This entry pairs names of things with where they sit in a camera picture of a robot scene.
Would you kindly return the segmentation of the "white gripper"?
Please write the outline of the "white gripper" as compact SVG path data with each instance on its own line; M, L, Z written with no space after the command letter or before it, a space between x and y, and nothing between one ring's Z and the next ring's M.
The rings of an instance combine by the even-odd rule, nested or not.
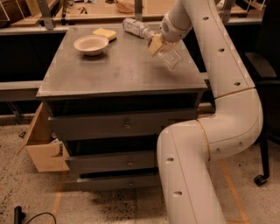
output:
M151 56L155 56L159 50L164 46L165 41L174 42L172 46L175 47L181 39L183 39L189 31L193 28L192 23L189 19L182 19L179 22L183 23L183 28L179 28L178 25L175 25L169 14L165 14L163 20L160 23L161 34L155 34L149 45L149 53Z

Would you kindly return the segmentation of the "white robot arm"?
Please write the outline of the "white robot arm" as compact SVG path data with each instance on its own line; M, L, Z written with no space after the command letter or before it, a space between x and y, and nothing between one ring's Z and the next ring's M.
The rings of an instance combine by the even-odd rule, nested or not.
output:
M170 125L157 139L169 224L227 224L207 162L246 150L263 127L259 95L221 21L218 1L176 0L161 23L168 42L194 31L215 103L214 115Z

